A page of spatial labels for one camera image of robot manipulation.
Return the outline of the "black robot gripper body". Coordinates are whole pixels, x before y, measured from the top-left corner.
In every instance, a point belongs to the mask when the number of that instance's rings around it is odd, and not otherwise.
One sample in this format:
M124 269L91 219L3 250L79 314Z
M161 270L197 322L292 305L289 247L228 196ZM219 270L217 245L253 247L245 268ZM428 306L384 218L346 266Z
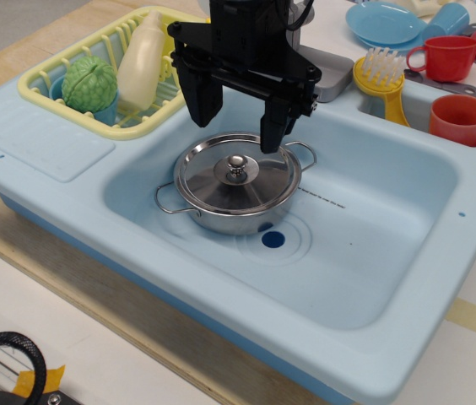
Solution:
M172 54L212 68L225 87L270 100L290 101L296 118L316 106L314 88L322 74L295 51L287 31L299 29L312 3L291 1L212 1L207 23L174 22L167 32L175 43Z

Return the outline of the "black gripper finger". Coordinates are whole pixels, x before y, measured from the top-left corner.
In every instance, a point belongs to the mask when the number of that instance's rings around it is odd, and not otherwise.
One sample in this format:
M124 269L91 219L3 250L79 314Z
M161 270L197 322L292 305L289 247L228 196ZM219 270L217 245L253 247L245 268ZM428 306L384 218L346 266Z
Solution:
M260 121L260 148L264 154L275 153L284 136L290 134L297 118L293 104L274 97L264 102L264 115Z
M213 78L210 66L185 57L176 57L176 71L190 117L206 127L222 108L222 85Z

